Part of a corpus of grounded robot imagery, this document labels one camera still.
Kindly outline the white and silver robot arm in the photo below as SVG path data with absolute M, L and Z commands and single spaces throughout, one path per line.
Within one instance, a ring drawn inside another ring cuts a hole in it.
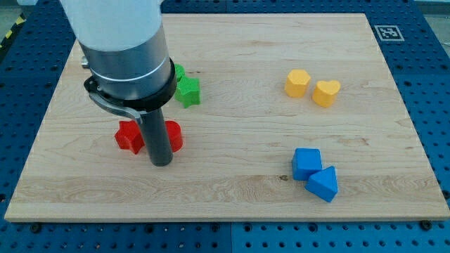
M 61 0 L 100 91 L 135 100 L 159 91 L 171 63 L 162 0 Z

